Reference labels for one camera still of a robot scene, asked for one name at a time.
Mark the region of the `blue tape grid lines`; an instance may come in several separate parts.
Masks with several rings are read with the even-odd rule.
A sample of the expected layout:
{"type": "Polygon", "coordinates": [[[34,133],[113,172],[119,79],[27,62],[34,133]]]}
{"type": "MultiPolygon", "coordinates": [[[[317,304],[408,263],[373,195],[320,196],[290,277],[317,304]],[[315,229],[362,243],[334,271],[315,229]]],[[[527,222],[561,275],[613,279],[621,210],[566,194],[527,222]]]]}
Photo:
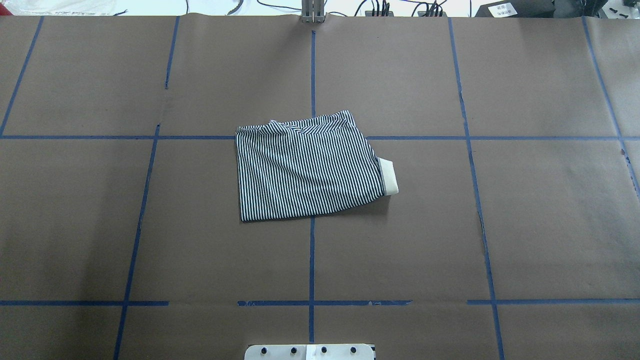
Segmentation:
{"type": "Polygon", "coordinates": [[[1,358],[639,358],[639,21],[1,18],[1,358]],[[399,194],[240,220],[239,126],[349,110],[399,194]]]}

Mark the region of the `black box with label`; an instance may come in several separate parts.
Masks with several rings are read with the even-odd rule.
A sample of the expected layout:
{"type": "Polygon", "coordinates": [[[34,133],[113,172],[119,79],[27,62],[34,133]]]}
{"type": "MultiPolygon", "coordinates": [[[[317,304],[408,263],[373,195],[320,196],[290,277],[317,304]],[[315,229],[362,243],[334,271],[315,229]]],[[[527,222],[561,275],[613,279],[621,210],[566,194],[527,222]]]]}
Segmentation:
{"type": "Polygon", "coordinates": [[[474,18],[553,18],[554,0],[499,0],[481,5],[474,18]]]}

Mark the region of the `blue white striped polo shirt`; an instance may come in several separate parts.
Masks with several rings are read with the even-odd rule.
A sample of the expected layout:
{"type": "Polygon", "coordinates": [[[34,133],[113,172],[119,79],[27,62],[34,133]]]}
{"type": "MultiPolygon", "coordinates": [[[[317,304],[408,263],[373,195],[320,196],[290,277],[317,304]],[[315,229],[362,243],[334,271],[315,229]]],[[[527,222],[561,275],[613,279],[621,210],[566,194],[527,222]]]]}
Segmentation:
{"type": "Polygon", "coordinates": [[[399,192],[393,162],[348,110],[240,126],[235,146],[244,223],[334,214],[399,192]]]}

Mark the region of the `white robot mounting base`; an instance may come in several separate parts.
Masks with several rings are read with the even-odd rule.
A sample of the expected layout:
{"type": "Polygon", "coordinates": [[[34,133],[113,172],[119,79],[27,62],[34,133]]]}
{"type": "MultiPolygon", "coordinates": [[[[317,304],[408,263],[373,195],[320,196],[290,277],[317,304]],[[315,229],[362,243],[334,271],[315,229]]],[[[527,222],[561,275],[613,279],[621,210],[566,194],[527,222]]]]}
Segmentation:
{"type": "Polygon", "coordinates": [[[254,344],[247,347],[245,360],[375,360],[374,344],[254,344]]]}

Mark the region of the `aluminium frame post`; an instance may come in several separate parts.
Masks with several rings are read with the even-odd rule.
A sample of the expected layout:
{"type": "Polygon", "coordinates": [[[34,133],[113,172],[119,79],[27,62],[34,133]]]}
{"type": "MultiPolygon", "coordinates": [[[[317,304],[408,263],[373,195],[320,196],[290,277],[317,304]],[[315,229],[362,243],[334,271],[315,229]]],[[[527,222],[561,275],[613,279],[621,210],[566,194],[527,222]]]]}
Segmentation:
{"type": "Polygon", "coordinates": [[[320,24],[326,20],[325,0],[302,0],[301,22],[304,24],[320,24]]]}

